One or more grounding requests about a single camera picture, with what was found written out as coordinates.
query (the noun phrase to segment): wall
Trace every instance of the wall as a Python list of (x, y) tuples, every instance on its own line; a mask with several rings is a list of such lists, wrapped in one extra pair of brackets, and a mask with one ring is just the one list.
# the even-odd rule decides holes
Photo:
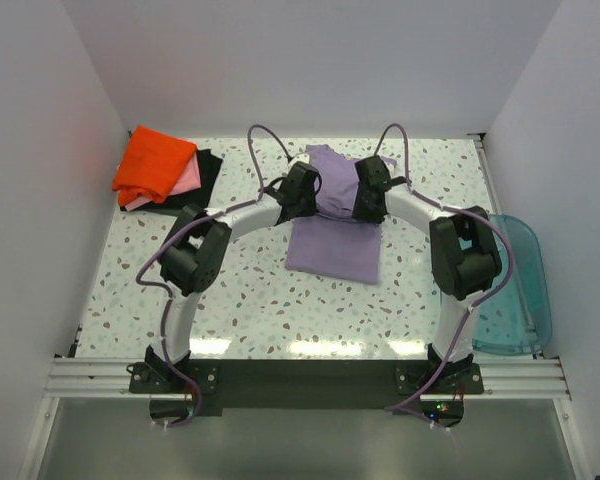
[(490, 129), (505, 211), (543, 248), (554, 351), (600, 472), (600, 0), (564, 0)]
[(484, 132), (560, 3), (63, 0), (129, 129)]
[(0, 479), (75, 334), (124, 142), (62, 5), (0, 1)]

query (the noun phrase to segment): white speckled table surface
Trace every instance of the white speckled table surface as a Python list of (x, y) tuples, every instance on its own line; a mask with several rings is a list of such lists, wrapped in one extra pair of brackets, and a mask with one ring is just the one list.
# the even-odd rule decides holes
[[(211, 207), (253, 198), (257, 180), (244, 138), (194, 140), (224, 158)], [(292, 154), (329, 144), (352, 158), (371, 154), (377, 139), (284, 139)], [(286, 170), (273, 140), (256, 139), (263, 175)], [(472, 140), (411, 140), (410, 170), (418, 190), (457, 205), (491, 209)], [(381, 153), (401, 174), (402, 143)], [(114, 214), (82, 317), (78, 357), (140, 358), (158, 331), (163, 292), (134, 277), (160, 246), (174, 218)], [(224, 358), (420, 357), (438, 324), (439, 292), (431, 275), (428, 238), (388, 218), (382, 225), (381, 282), (368, 286), (284, 267), (291, 224), (244, 236), (227, 250), (223, 271), (202, 297), (191, 332), (194, 356)], [(159, 278), (154, 269), (149, 278)]]

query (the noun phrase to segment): stack of folded clothes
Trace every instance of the stack of folded clothes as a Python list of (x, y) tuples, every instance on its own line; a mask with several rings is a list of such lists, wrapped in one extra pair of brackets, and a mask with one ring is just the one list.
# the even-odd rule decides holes
[(131, 136), (112, 189), (123, 211), (177, 216), (195, 203), (209, 206), (222, 159), (195, 143), (139, 126)]

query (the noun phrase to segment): cable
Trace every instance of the cable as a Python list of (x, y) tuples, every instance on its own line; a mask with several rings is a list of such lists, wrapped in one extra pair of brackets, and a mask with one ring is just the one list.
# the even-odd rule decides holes
[(173, 303), (173, 290), (165, 282), (155, 282), (155, 281), (151, 281), (151, 280), (143, 280), (142, 277), (144, 276), (145, 273), (147, 273), (149, 268), (151, 268), (151, 265), (153, 265), (164, 254), (164, 252), (166, 252), (171, 246), (173, 246), (176, 242), (178, 242), (180, 239), (182, 239), (182, 237), (184, 237), (187, 233), (189, 233), (192, 229), (194, 229), (198, 225), (202, 225), (203, 223), (210, 222), (211, 220), (214, 220), (223, 215), (226, 215), (227, 213), (231, 213), (231, 212), (239, 210), (241, 208), (248, 207), (250, 205), (254, 205), (262, 199), (262, 196), (264, 195), (264, 179), (262, 177), (260, 165), (258, 165), (258, 160), (256, 158), (255, 152), (253, 151), (253, 145), (252, 145), (252, 133), (253, 133), (253, 130), (256, 128), (260, 128), (260, 129), (264, 130), (265, 132), (269, 133), (274, 138), (274, 140), (276, 142), (278, 142), (280, 147), (282, 147), (282, 150), (284, 150), (284, 153), (287, 156), (287, 159), (288, 160), (291, 159), (291, 156), (289, 155), (289, 152), (287, 151), (286, 147), (284, 146), (284, 144), (282, 143), (280, 138), (275, 133), (273, 133), (270, 129), (268, 129), (267, 127), (265, 127), (263, 125), (258, 125), (258, 124), (252, 125), (247, 132), (247, 146), (249, 149), (249, 154), (251, 156), (251, 161), (253, 163), (253, 168), (258, 177), (258, 196), (257, 196), (257, 198), (255, 200), (247, 200), (245, 202), (236, 203), (235, 205), (232, 205), (232, 206), (226, 208), (224, 211), (219, 211), (212, 215), (208, 215), (206, 217), (202, 217), (202, 218), (192, 221), (191, 223), (188, 223), (187, 225), (182, 227), (180, 230), (178, 230), (175, 233), (175, 235), (173, 235), (171, 238), (169, 238), (164, 244), (162, 244), (162, 246), (153, 255), (151, 255), (151, 257), (144, 263), (144, 265), (142, 265), (142, 267), (138, 271), (138, 274), (136, 275), (136, 278), (135, 278), (135, 281), (138, 285), (141, 285), (144, 287), (161, 288), (167, 292), (167, 301), (165, 302), (165, 306), (164, 306), (164, 309), (162, 310), (162, 315), (160, 318), (160, 339), (161, 339), (160, 345), (162, 347), (162, 355), (164, 356), (164, 361), (167, 364), (167, 367), (169, 368), (169, 370), (171, 370), (171, 372), (173, 372), (174, 375), (176, 375), (178, 378), (183, 380), (187, 385), (189, 385), (191, 387), (191, 390), (193, 392), (195, 392), (195, 399), (194, 399), (195, 400), (195, 408), (193, 409), (193, 411), (191, 411), (191, 414), (184, 420), (167, 424), (168, 428), (186, 425), (187, 423), (191, 422), (191, 420), (193, 420), (193, 418), (195, 418), (200, 413), (200, 411), (202, 410), (202, 392), (200, 391), (200, 386), (191, 377), (185, 375), (184, 373), (182, 373), (180, 370), (178, 370), (173, 365), (173, 362), (171, 361), (171, 358), (169, 357), (169, 352), (167, 351), (166, 327), (167, 327), (167, 318), (169, 316), (169, 311), (171, 309), (171, 304)]
[[(384, 139), (384, 135), (387, 133), (387, 131), (389, 130), (389, 128), (391, 128), (392, 126), (396, 126), (398, 129), (400, 129), (401, 132), (403, 132), (403, 135), (405, 136), (405, 145), (407, 145), (407, 139), (406, 139), (406, 131), (404, 130), (404, 128), (401, 125), (398, 124), (391, 124), (389, 125), (384, 133), (382, 134), (382, 137), (380, 139), (380, 143), (382, 143), (382, 140)], [(405, 173), (408, 173), (408, 161), (407, 161), (407, 149), (405, 148)], [(500, 282), (500, 284), (495, 287), (493, 290), (491, 290), (490, 292), (486, 293), (485, 295), (483, 295), (482, 297), (476, 299), (473, 301), (473, 303), (471, 303), (471, 305), (467, 308), (467, 311), (464, 313), (464, 315), (462, 316), (462, 318), (460, 319), (460, 323), (458, 324), (458, 328), (456, 329), (455, 334), (453, 335), (453, 338), (451, 340), (451, 343), (449, 345), (449, 348), (447, 350), (447, 352), (445, 353), (442, 361), (440, 362), (440, 365), (438, 365), (438, 368), (436, 369), (436, 371), (433, 373), (433, 375), (431, 376), (431, 378), (429, 380), (427, 380), (427, 382), (420, 387), (415, 393), (413, 393), (409, 398), (407, 398), (406, 400), (403, 400), (395, 405), (386, 407), (385, 410), (387, 411), (400, 411), (406, 409), (407, 405), (409, 405), (411, 402), (413, 402), (414, 400), (418, 399), (420, 397), (420, 395), (422, 395), (424, 392), (426, 392), (435, 382), (436, 380), (438, 380), (438, 377), (440, 376), (440, 374), (442, 373), (442, 370), (444, 369), (444, 367), (446, 366), (446, 364), (449, 361), (449, 357), (451, 357), (451, 353), (453, 353), (453, 349), (456, 346), (456, 343), (458, 342), (458, 339), (460, 338), (460, 334), (462, 333), (462, 329), (464, 328), (465, 324), (467, 323), (467, 320), (469, 320), (469, 316), (471, 315), (471, 311), (477, 307), (479, 307), (482, 303), (486, 302), (488, 299), (490, 299), (491, 297), (493, 297), (494, 295), (496, 295), (498, 292), (500, 292), (500, 290), (502, 290), (505, 285), (507, 284), (507, 282), (509, 282), (509, 280), (511, 279), (511, 276), (513, 275), (513, 268), (514, 268), (514, 264), (515, 264), (515, 259), (514, 259), (514, 255), (513, 255), (513, 247), (511, 246), (511, 244), (509, 243), (509, 240), (505, 237), (504, 233), (502, 233), (500, 231), (500, 229), (498, 229), (498, 227), (496, 227), (494, 224), (492, 224), (489, 220), (481, 217), (480, 215), (470, 212), (468, 210), (464, 210), (462, 208), (455, 208), (455, 207), (450, 207), (450, 206), (446, 206), (446, 205), (442, 205), (441, 203), (427, 197), (426, 195), (421, 194), (420, 192), (417, 192), (416, 190), (412, 189), (410, 187), (409, 182), (407, 181), (407, 188), (409, 188), (410, 192), (416, 197), (419, 198), (420, 200), (422, 200), (423, 202), (428, 203), (429, 205), (439, 208), (440, 210), (446, 211), (446, 212), (451, 212), (451, 213), (455, 213), (455, 214), (460, 214), (460, 215), (465, 215), (468, 217), (471, 217), (474, 220), (477, 220), (481, 223), (483, 223), (484, 225), (486, 225), (487, 227), (489, 227), (493, 233), (495, 233), (499, 238), (500, 241), (502, 242), (502, 244), (504, 245), (506, 251), (507, 251), (507, 258), (509, 260), (509, 265), (507, 268), (507, 274), (505, 275), (505, 277), (502, 279), (502, 281)]]
[(409, 137), (407, 136), (407, 131), (402, 125), (399, 123), (392, 123), (384, 129), (384, 132), (382, 132), (382, 135), (380, 136), (380, 140), (378, 140), (378, 145), (373, 151), (373, 155), (375, 156), (378, 154), (380, 147), (382, 146), (382, 142), (384, 142), (384, 137), (392, 128), (397, 128), (402, 134), (402, 141), (404, 142), (404, 178), (407, 180), (407, 187), (411, 189), (411, 176), (409, 174)]

